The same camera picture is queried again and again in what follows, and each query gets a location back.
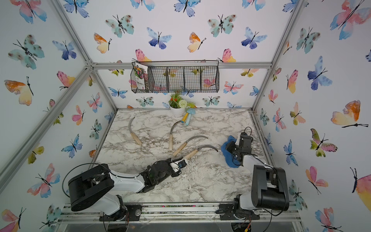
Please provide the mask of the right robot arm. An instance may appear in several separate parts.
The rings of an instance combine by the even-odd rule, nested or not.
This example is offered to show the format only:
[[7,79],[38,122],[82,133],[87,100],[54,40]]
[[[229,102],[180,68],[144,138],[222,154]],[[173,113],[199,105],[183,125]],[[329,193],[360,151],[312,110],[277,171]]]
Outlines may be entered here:
[[251,189],[239,194],[233,201],[233,213],[238,219],[249,217],[255,210],[289,209],[286,172],[273,167],[252,153],[253,137],[242,132],[239,139],[229,136],[222,153],[229,167],[243,167],[252,173]]

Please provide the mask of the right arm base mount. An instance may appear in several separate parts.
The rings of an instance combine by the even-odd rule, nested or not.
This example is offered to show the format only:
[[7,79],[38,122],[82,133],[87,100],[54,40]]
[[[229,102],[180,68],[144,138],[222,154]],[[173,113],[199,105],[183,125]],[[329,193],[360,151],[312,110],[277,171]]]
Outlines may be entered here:
[[240,204],[241,195],[233,199],[233,203],[219,204],[216,214],[220,215],[221,220],[259,220],[260,216],[253,210],[242,209]]

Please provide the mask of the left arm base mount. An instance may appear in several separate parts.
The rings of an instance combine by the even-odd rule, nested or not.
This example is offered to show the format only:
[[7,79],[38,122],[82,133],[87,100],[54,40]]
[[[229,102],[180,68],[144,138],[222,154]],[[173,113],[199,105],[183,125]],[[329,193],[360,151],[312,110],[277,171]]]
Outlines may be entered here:
[[100,216],[99,221],[101,222],[113,222],[113,221],[139,221],[142,214],[142,205],[129,204],[121,207],[116,213],[108,216]]

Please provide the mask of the yellow handled garden tool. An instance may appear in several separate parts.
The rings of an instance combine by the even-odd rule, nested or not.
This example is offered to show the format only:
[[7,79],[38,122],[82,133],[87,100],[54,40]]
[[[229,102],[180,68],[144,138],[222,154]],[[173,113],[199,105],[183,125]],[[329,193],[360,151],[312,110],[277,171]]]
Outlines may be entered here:
[[186,114],[184,115],[184,117],[183,117],[182,120],[181,120],[182,123],[185,123],[185,122],[186,122],[186,120],[187,120],[187,118],[188,118],[188,115],[189,115],[189,113],[186,113]]

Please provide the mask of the seed packet in basket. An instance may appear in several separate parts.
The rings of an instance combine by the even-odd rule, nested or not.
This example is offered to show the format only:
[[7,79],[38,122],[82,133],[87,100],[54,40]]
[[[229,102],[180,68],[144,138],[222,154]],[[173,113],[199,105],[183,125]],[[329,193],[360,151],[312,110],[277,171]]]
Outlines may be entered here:
[[134,63],[134,81],[137,89],[146,90],[146,83],[148,82],[148,67],[138,62]]

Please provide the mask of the aluminium front rail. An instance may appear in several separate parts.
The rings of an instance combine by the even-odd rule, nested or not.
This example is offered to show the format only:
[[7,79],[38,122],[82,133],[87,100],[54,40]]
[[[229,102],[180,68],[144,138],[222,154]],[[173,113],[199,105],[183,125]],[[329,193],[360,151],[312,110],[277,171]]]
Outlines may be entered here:
[[301,218],[293,203],[289,210],[272,213],[256,210],[251,216],[237,218],[232,202],[214,203],[125,203],[129,223],[170,222],[300,222]]

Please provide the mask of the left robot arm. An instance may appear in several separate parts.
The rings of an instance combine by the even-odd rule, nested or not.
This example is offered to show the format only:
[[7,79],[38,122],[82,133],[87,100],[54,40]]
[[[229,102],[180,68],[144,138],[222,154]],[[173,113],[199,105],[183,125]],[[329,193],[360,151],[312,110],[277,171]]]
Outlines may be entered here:
[[128,217],[128,208],[114,191],[146,193],[168,177],[177,177],[188,165],[186,158],[166,159],[155,162],[139,174],[124,174],[113,171],[107,164],[95,167],[71,178],[68,181],[68,193],[71,210],[80,212],[95,209],[104,216],[101,220],[118,221]]

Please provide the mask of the white pot with plant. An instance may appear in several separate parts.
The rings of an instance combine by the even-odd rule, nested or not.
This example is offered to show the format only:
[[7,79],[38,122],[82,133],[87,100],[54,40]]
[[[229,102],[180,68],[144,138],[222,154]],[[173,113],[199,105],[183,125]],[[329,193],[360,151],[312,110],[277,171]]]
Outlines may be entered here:
[[196,108],[195,103],[184,99],[179,92],[171,94],[168,105],[170,106],[171,112],[178,118],[183,116],[187,109]]

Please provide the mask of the teal garden trowel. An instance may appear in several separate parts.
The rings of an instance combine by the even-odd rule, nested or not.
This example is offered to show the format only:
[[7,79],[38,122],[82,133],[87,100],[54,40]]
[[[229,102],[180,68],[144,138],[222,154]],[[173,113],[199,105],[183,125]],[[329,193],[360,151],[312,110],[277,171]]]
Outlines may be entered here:
[[186,118],[185,124],[188,126],[192,116],[196,114],[196,110],[194,108],[189,108],[187,109],[186,112],[187,112],[187,118]]

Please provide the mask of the blue microfiber rag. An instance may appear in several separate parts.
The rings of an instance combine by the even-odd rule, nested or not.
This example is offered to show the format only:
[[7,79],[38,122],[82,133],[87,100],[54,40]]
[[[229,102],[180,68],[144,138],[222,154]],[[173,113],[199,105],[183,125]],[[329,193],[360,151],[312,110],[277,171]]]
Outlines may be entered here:
[[229,152],[228,150],[227,150],[227,145],[229,144],[229,143],[233,143],[233,144],[235,144],[235,142],[237,141],[237,139],[236,138],[234,138],[232,135],[230,135],[229,137],[228,137],[228,139],[227,139],[227,141],[221,146],[221,151],[222,151],[222,154],[223,154],[223,156],[224,156],[224,158],[225,158],[225,161],[226,161],[226,164],[230,167],[230,168],[238,168],[239,166],[240,166],[240,162],[239,161],[237,161],[236,163],[233,161],[234,159],[233,159],[233,157],[232,157],[232,153],[231,152]]

